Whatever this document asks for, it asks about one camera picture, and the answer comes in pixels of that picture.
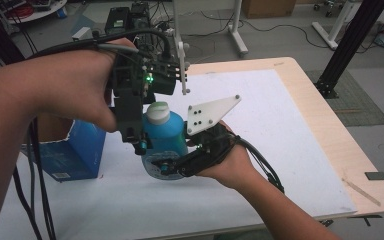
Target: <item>finger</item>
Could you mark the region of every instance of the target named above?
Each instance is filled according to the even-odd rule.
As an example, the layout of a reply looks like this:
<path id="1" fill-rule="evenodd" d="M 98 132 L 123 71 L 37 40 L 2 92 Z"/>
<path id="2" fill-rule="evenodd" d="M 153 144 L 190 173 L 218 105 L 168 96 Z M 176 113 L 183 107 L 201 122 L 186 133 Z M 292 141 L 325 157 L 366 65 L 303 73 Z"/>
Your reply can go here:
<path id="1" fill-rule="evenodd" d="M 132 48 L 136 48 L 135 44 L 132 43 L 129 39 L 127 38 L 120 38 L 120 39 L 116 39 L 116 40 L 113 40 L 109 43 L 112 43 L 112 44 L 119 44 L 119 45 L 124 45 L 124 46 L 128 46 L 128 47 L 132 47 Z"/>
<path id="2" fill-rule="evenodd" d="M 117 130 L 117 121 L 104 99 L 97 109 L 99 110 L 96 112 L 92 122 L 106 132 L 115 132 Z"/>
<path id="3" fill-rule="evenodd" d="M 193 143 L 191 140 L 186 142 L 186 146 L 193 147 L 195 146 L 195 143 Z"/>
<path id="4" fill-rule="evenodd" d="M 196 176 L 198 177 L 211 177 L 211 170 L 210 169 L 204 169 L 201 172 L 197 173 Z"/>
<path id="5" fill-rule="evenodd" d="M 220 120 L 219 123 L 223 126 L 226 127 L 227 130 L 229 130 L 230 132 L 233 132 L 232 129 L 223 121 L 223 120 Z"/>
<path id="6" fill-rule="evenodd" d="M 104 99 L 105 99 L 105 103 L 107 105 L 111 104 L 111 102 L 112 102 L 112 90 L 111 89 L 105 89 Z"/>

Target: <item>hand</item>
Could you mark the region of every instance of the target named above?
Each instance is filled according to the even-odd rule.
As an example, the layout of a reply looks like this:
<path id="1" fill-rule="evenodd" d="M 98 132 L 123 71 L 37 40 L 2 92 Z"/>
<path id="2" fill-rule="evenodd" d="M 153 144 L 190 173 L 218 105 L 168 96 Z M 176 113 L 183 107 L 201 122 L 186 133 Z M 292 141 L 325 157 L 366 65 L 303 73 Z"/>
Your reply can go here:
<path id="1" fill-rule="evenodd" d="M 220 123 L 232 131 L 226 123 Z M 256 174 L 260 175 L 252 165 L 247 150 L 243 146 L 235 145 L 223 162 L 201 171 L 197 176 L 214 178 L 226 187 L 239 190 Z"/>
<path id="2" fill-rule="evenodd" d="M 135 47 L 125 38 L 111 43 Z M 24 70 L 42 69 L 36 75 L 35 72 L 26 73 L 36 93 L 34 101 L 38 107 L 34 114 L 81 119 L 108 132 L 115 131 L 116 119 L 108 108 L 108 98 L 104 97 L 114 58 L 115 54 L 108 51 L 81 50 L 24 62 L 29 64 L 22 68 Z"/>

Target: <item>blue bottle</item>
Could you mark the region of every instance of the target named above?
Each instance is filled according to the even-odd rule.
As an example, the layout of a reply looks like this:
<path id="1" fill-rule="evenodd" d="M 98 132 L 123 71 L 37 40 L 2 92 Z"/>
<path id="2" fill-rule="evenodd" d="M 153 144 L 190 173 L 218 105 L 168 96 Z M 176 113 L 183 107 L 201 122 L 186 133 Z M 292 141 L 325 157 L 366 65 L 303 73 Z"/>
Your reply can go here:
<path id="1" fill-rule="evenodd" d="M 143 126 L 151 140 L 152 148 L 142 156 L 142 163 L 148 174 L 162 180 L 177 180 L 180 174 L 164 176 L 161 169 L 152 164 L 161 159 L 177 159 L 188 153 L 183 134 L 183 119 L 170 111 L 166 102 L 154 102 L 143 117 Z"/>

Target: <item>blue box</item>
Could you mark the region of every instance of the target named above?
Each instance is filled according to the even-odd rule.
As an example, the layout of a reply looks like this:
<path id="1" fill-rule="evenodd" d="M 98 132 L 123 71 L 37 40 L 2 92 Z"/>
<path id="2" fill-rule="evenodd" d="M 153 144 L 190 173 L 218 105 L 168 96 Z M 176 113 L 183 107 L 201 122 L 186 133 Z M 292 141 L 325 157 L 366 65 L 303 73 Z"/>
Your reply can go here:
<path id="1" fill-rule="evenodd" d="M 51 122 L 44 121 L 45 126 L 42 126 L 39 120 L 38 124 L 43 170 L 59 182 L 96 178 L 106 132 L 91 123 L 73 120 L 68 133 L 67 130 L 62 133 L 65 138 L 49 140 L 49 135 L 55 137 L 58 131 L 61 136 L 64 131 L 58 127 L 58 121 Z M 22 145 L 21 152 L 27 156 L 26 144 Z"/>

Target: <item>white paper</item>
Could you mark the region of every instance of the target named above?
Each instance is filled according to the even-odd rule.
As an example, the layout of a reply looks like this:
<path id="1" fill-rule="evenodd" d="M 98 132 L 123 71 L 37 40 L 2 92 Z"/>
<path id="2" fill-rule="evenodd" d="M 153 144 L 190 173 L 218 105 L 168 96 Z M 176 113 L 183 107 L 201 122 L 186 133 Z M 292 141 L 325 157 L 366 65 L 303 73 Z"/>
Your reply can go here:
<path id="1" fill-rule="evenodd" d="M 191 93 L 186 96 L 177 84 L 173 96 L 158 95 L 157 100 L 167 101 L 186 120 L 189 105 L 239 94 L 242 101 L 224 120 L 268 160 L 289 198 L 314 217 L 356 210 L 274 70 L 190 76 L 187 86 Z M 27 188 L 26 160 L 18 165 Z M 46 179 L 58 239 L 140 239 L 262 223 L 248 202 L 215 180 L 150 177 L 118 132 L 107 135 L 98 179 Z M 43 215 L 37 212 L 44 234 Z M 31 227 L 11 185 L 0 239 L 34 238 L 32 231 L 20 229 Z"/>

